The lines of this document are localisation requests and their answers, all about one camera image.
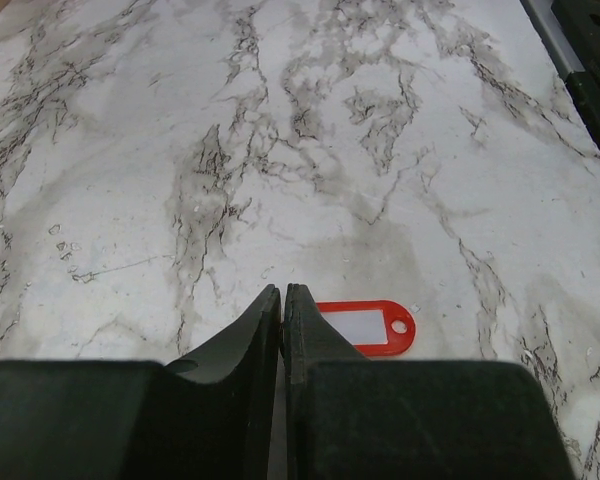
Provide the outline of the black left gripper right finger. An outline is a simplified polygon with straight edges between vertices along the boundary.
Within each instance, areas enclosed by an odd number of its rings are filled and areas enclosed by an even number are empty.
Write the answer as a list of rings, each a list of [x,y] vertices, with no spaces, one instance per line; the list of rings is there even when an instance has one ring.
[[[540,384],[516,363],[372,361],[288,287],[283,322],[292,479],[569,479]]]

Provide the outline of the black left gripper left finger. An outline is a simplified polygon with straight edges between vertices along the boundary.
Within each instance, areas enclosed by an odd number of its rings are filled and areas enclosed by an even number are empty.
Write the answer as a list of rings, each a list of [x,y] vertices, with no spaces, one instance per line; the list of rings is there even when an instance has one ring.
[[[281,295],[168,364],[0,361],[0,479],[263,479]]]

